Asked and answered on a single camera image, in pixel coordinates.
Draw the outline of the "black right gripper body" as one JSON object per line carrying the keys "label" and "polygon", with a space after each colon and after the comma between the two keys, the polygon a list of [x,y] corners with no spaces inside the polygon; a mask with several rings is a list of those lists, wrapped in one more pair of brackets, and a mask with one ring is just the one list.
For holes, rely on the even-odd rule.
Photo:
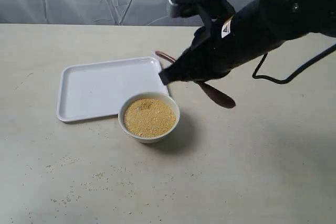
{"label": "black right gripper body", "polygon": [[223,17],[194,33],[191,45],[159,73],[163,84],[220,79],[260,56],[260,18]]}

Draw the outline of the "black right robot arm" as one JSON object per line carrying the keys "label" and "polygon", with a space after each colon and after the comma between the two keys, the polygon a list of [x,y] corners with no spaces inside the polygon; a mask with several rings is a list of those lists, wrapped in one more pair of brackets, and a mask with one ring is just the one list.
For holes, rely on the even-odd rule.
{"label": "black right robot arm", "polygon": [[288,40],[335,36],[335,0],[253,0],[235,11],[227,0],[168,0],[171,17],[200,16],[191,45],[159,74],[164,84],[220,79]]}

